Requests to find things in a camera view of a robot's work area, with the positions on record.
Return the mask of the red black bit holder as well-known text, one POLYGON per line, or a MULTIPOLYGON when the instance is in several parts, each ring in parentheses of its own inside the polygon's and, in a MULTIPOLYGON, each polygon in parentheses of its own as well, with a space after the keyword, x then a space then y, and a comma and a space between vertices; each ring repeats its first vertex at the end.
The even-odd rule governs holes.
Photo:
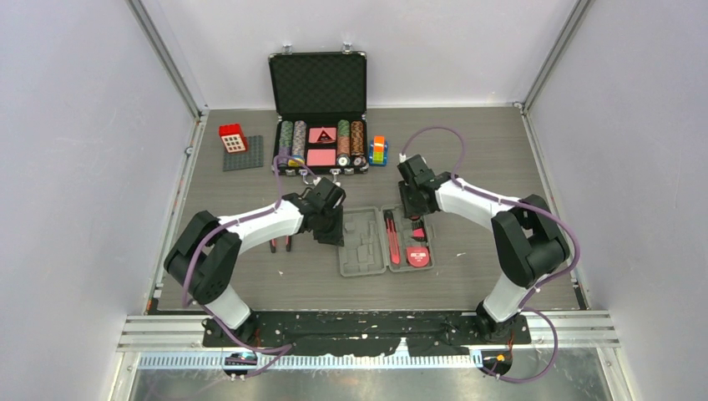
POLYGON ((427 242, 427 232, 425 229, 425 224, 423 221, 412 221, 412 235, 411 238, 418 242, 427 242))

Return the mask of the red black utility knife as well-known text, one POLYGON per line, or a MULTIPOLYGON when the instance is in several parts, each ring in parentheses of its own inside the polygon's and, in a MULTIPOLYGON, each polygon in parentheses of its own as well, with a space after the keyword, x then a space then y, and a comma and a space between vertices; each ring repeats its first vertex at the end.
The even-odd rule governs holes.
POLYGON ((398 245, 398 241, 397 241, 397 238, 398 238, 397 229, 396 229, 396 225, 395 225, 392 211, 386 210, 386 211, 384 211, 383 215, 384 215, 384 220, 385 220, 386 228, 387 228, 391 263, 393 265, 399 265, 401 262, 401 256, 400 256, 399 245, 398 245))

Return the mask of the grey plastic tool case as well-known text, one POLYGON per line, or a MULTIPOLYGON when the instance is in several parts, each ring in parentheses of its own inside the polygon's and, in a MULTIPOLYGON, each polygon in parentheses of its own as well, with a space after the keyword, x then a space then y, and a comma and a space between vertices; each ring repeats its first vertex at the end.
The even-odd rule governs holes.
POLYGON ((406 218, 402 205, 367 207, 344 211, 344 246, 338 249, 339 272, 343 277, 367 277, 384 272, 404 273, 431 270, 435 266, 432 254, 430 227, 423 217, 415 220, 406 218), (401 256, 399 265, 391 263, 388 235, 384 211, 391 210, 397 229, 397 241, 401 256), (421 220, 425 224, 427 242, 414 241, 412 221, 421 220), (424 268, 413 268, 407 264, 408 246, 426 246, 430 251, 430 264, 424 268))

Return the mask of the red tape measure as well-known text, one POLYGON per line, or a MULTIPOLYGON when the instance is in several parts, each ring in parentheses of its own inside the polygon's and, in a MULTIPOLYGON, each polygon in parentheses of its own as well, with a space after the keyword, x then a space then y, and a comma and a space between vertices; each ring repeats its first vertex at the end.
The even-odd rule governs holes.
POLYGON ((424 268, 430 264, 430 251, 426 246, 408 246, 406 248, 407 264, 413 268, 424 268))

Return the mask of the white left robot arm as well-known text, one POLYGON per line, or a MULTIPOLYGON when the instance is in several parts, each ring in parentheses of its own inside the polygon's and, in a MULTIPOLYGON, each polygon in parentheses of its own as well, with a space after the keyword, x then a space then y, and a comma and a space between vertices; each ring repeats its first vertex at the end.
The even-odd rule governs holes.
POLYGON ((224 324, 224 335, 237 346, 256 333, 251 308, 230 281, 238 257, 282 236, 310 232, 315 241, 343 246, 346 192, 322 178, 301 193, 282 195, 269 206, 234 216, 195 214, 163 262, 164 270, 197 302, 224 324))

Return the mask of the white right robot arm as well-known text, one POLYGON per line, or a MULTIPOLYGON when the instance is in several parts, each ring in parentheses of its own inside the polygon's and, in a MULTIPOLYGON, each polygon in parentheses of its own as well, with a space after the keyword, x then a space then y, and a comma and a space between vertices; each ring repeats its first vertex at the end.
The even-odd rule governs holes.
POLYGON ((492 232, 501 275, 478 304, 474 324, 481 339, 499 342, 534 287, 570 256, 569 244, 547 203, 538 195, 499 195, 450 172, 436 174, 420 155, 402 160, 397 169, 405 216, 445 212, 492 232))

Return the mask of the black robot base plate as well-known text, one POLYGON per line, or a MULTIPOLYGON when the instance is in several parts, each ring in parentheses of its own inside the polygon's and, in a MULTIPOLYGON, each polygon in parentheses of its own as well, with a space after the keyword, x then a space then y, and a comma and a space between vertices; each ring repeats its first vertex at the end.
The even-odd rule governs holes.
POLYGON ((231 334, 209 317, 201 326, 207 348, 244 343, 308 357, 390 356, 401 343, 413 357, 462 356, 470 346, 507 349, 531 342, 523 316, 495 327, 463 311, 269 311, 253 312, 231 334))

